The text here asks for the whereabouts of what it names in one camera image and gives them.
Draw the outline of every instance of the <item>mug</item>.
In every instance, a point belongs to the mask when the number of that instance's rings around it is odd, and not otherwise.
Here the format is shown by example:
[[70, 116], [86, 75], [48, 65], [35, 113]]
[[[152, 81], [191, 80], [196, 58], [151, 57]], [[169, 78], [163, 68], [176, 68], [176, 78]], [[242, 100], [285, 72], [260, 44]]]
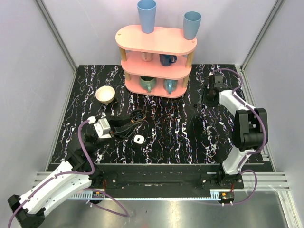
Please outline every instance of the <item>mug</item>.
[[140, 77], [140, 83], [141, 83], [141, 87], [143, 89], [148, 90], [148, 92], [150, 93], [151, 90], [156, 86], [156, 78], [155, 77], [141, 76]]
[[163, 82], [163, 86], [165, 87], [165, 90], [167, 90], [168, 93], [171, 94], [172, 91], [176, 90], [177, 80], [165, 79]]
[[164, 67], [168, 67], [172, 63], [176, 63], [176, 60], [177, 60], [176, 56], [160, 54], [160, 62]]
[[153, 53], [142, 52], [142, 60], [145, 62], [149, 62], [153, 59]]

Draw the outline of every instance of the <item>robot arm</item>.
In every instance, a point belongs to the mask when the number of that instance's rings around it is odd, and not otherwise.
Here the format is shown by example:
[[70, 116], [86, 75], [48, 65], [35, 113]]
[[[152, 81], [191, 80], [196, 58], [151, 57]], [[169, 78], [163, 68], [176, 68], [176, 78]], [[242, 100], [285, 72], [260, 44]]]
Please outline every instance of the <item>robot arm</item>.
[[[250, 112], [250, 110], [246, 106], [250, 106], [252, 109], [255, 109], [254, 106], [251, 106], [250, 104], [248, 104], [245, 101], [243, 104], [240, 103], [239, 100], [237, 100], [232, 95], [232, 90], [224, 90], [224, 91], [220, 92], [218, 98], [219, 98], [218, 102], [221, 105], [223, 105], [224, 107], [226, 107], [228, 109], [228, 111], [230, 111], [230, 113], [233, 114], [234, 118], [239, 110], [245, 110], [246, 112]], [[222, 165], [223, 165], [224, 172], [229, 175], [238, 174], [238, 167], [241, 169], [243, 167], [243, 165], [246, 163], [246, 161], [249, 159], [250, 153], [254, 152], [254, 151], [255, 151], [255, 149], [248, 149], [248, 150], [241, 151], [234, 144], [229, 153], [229, 156], [226, 158], [226, 160], [223, 161]]]
[[226, 188], [239, 179], [239, 172], [249, 159], [252, 152], [261, 147], [263, 132], [259, 121], [252, 110], [261, 118], [267, 134], [267, 113], [263, 108], [255, 108], [246, 103], [223, 83], [223, 76], [215, 73], [209, 76], [209, 85], [203, 88], [202, 100], [206, 106], [225, 106], [234, 116], [232, 132], [233, 147], [228, 157], [220, 165], [217, 174], [213, 177], [218, 186]]
[[[130, 136], [143, 119], [145, 114], [142, 109], [133, 111], [128, 117], [104, 117], [98, 121], [95, 117], [90, 117], [89, 124], [94, 124], [96, 134], [85, 137], [85, 150], [92, 155], [97, 151], [100, 141], [112, 137], [123, 139]], [[39, 185], [21, 196], [12, 195], [8, 203], [14, 213], [19, 209], [16, 212], [16, 219], [21, 227], [39, 227], [52, 210], [72, 195], [88, 187], [101, 186], [103, 172], [95, 164], [93, 165], [94, 173], [84, 151], [77, 145], [75, 151], [69, 152], [57, 169]], [[31, 196], [37, 189], [39, 190], [34, 196]]]

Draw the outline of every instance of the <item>bowl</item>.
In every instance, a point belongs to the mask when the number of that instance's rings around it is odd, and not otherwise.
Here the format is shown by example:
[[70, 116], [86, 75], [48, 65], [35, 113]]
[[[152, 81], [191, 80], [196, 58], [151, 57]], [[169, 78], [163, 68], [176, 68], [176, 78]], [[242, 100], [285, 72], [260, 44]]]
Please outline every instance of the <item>bowl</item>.
[[115, 98], [115, 90], [111, 86], [102, 86], [95, 93], [96, 99], [103, 104], [111, 103]]

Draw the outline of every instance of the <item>small white object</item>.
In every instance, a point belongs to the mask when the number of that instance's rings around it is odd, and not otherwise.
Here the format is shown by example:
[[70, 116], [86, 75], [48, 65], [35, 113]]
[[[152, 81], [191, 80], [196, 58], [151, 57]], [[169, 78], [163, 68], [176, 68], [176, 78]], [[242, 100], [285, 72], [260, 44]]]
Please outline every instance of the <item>small white object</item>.
[[106, 118], [99, 119], [97, 123], [94, 124], [94, 128], [100, 139], [111, 138], [111, 135], [109, 134], [111, 127]]
[[135, 135], [134, 137], [134, 142], [136, 142], [137, 144], [143, 144], [144, 141], [144, 137], [142, 135]]
[[89, 124], [93, 124], [96, 122], [95, 116], [90, 116], [87, 120], [89, 121]]
[[95, 96], [103, 104], [111, 103], [115, 97], [115, 90], [111, 86], [102, 86], [97, 89]]

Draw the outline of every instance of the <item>teal mug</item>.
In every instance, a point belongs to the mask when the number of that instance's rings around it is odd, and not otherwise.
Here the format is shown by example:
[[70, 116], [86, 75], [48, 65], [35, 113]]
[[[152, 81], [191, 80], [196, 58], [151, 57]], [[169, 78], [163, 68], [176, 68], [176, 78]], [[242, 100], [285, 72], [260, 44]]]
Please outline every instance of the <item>teal mug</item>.
[[177, 87], [177, 80], [165, 79], [163, 82], [165, 89], [171, 94]]
[[156, 78], [155, 77], [141, 76], [140, 77], [140, 82], [141, 82], [141, 87], [143, 89], [148, 90], [149, 93], [156, 86]]

